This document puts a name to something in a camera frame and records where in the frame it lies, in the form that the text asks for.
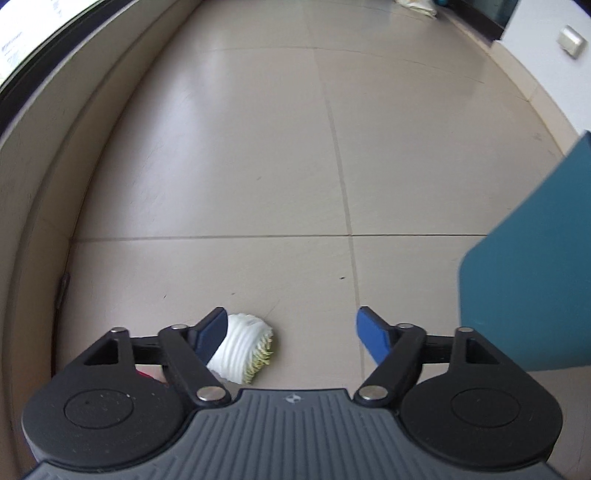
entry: window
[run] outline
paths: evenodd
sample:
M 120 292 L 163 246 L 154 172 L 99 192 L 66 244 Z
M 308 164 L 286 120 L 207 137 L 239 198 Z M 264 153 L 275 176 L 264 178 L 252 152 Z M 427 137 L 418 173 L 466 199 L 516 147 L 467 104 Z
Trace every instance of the window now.
M 49 36 L 96 1 L 0 0 L 0 84 Z

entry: light switch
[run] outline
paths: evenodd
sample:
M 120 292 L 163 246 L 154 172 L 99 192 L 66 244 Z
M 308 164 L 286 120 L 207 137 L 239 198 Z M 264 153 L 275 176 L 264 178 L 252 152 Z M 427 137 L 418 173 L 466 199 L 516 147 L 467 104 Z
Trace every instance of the light switch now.
M 575 30 L 567 25 L 560 31 L 560 35 L 558 36 L 558 44 L 566 53 L 576 59 L 579 58 L 579 55 L 581 55 L 581 52 L 587 44 L 587 40 L 585 40 L 581 35 L 579 35 L 577 32 L 575 32 Z

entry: black frame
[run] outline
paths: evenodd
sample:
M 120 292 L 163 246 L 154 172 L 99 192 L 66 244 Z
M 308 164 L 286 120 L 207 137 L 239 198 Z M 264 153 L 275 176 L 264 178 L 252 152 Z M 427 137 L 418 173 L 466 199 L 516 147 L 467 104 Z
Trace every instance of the black frame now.
M 574 0 L 591 17 L 591 0 Z
M 505 31 L 503 26 L 463 0 L 450 0 L 448 6 L 458 17 L 484 35 L 487 40 L 498 40 Z
M 88 35 L 131 2 L 132 0 L 97 1 L 65 23 L 29 54 L 0 85 L 0 137 L 59 63 Z

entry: blue gripper pad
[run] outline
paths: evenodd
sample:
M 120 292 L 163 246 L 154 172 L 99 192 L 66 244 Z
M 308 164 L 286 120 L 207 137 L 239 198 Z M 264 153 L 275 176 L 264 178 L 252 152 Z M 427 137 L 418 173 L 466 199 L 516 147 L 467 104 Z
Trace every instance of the blue gripper pad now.
M 40 464 L 27 480 L 559 480 L 544 463 L 472 472 L 421 450 L 394 416 L 351 402 L 345 390 L 243 390 L 198 412 L 168 450 L 115 472 Z
M 356 324 L 359 340 L 379 365 L 390 353 L 390 325 L 366 307 L 361 307 L 357 312 Z

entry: wall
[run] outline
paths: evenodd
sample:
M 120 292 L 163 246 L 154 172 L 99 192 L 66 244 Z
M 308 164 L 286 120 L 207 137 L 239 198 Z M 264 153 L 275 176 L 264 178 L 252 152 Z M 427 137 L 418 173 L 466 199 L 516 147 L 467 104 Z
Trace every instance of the wall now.
M 501 44 L 529 70 L 578 134 L 591 130 L 591 51 L 573 60 L 558 46 L 570 25 L 591 41 L 591 17 L 573 0 L 521 0 Z
M 20 412 L 48 381 L 53 297 L 86 186 L 151 62 L 200 0 L 136 0 L 90 35 L 0 138 L 0 465 L 29 459 Z

